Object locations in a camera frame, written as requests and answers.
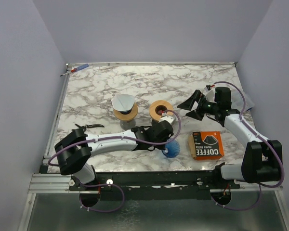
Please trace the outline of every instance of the wall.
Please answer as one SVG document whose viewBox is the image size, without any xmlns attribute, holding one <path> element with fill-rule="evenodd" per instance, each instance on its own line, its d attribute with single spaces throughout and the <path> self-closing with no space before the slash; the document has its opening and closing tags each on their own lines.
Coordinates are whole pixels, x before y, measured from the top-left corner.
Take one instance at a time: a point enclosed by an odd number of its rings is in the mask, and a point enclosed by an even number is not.
<svg viewBox="0 0 289 231">
<path fill-rule="evenodd" d="M 66 70 L 31 0 L 0 0 L 0 231 L 17 230 Z"/>
<path fill-rule="evenodd" d="M 238 61 L 272 2 L 33 1 L 68 63 Z"/>
<path fill-rule="evenodd" d="M 257 129 L 283 145 L 289 208 L 289 0 L 274 0 L 237 66 Z"/>
</svg>

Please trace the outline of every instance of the screwdriver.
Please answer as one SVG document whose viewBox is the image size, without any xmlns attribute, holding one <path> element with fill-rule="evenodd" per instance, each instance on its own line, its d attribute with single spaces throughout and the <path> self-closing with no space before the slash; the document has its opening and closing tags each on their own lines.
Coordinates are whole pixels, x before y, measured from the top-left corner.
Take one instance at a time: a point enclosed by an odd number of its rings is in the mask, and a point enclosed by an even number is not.
<svg viewBox="0 0 289 231">
<path fill-rule="evenodd" d="M 66 73 L 63 74 L 63 75 L 60 75 L 60 77 L 61 77 L 61 76 L 65 76 L 65 75 L 67 75 L 67 74 L 69 74 L 69 73 L 75 73 L 75 72 L 77 72 L 77 71 L 80 71 L 80 70 L 82 70 L 82 69 L 87 68 L 88 66 L 89 66 L 89 64 L 84 64 L 84 65 L 82 65 L 82 66 L 76 67 L 75 69 L 73 69 L 73 70 L 71 70 L 71 71 L 69 71 L 69 72 L 66 72 Z"/>
</svg>

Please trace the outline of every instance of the black pliers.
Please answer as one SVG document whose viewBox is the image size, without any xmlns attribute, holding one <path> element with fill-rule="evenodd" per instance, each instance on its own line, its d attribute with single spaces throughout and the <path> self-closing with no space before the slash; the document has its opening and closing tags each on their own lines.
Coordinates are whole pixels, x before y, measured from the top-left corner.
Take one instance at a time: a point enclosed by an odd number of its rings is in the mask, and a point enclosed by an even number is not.
<svg viewBox="0 0 289 231">
<path fill-rule="evenodd" d="M 105 126 L 104 125 L 101 125 L 101 124 L 91 124 L 91 125 L 84 125 L 84 126 L 80 126 L 78 124 L 75 124 L 78 128 L 82 128 L 83 131 L 86 131 L 87 128 L 104 128 Z"/>
</svg>

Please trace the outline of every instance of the blue brush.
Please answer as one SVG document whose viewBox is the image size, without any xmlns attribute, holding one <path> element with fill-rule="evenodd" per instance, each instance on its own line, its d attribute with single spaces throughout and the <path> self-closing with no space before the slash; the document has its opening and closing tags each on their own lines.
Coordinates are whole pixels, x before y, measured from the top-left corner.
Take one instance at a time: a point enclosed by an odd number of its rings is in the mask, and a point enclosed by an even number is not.
<svg viewBox="0 0 289 231">
<path fill-rule="evenodd" d="M 162 153 L 168 158 L 174 158 L 180 153 L 180 145 L 176 140 L 165 144 L 165 148 Z"/>
</svg>

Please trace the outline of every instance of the marble table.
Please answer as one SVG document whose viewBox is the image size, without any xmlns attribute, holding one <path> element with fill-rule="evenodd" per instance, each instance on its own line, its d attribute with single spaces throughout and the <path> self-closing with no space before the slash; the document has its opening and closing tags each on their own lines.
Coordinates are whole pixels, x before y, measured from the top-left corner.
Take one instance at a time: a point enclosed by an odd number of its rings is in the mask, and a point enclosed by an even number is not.
<svg viewBox="0 0 289 231">
<path fill-rule="evenodd" d="M 241 87 L 232 64 L 90 66 L 69 78 L 54 144 L 76 129 L 75 123 L 105 126 L 88 129 L 87 133 L 122 132 L 114 116 L 111 99 L 115 94 L 131 94 L 138 104 L 137 126 L 151 125 L 149 106 L 154 101 L 166 100 L 173 105 L 182 120 L 181 134 L 177 138 L 181 152 L 176 158 L 167 158 L 160 150 L 100 154 L 88 160 L 96 171 L 211 170 L 222 162 L 237 163 L 242 161 L 244 149 L 232 133 L 206 117 L 203 121 L 186 117 L 187 111 L 176 108 L 195 89 L 203 89 L 207 84 L 221 80 Z M 245 118 L 253 125 L 249 113 L 245 113 Z M 178 124 L 173 127 L 176 132 Z M 193 131 L 220 131 L 225 156 L 213 161 L 194 160 L 187 145 L 187 136 Z M 59 168 L 49 167 L 48 172 L 58 173 Z"/>
</svg>

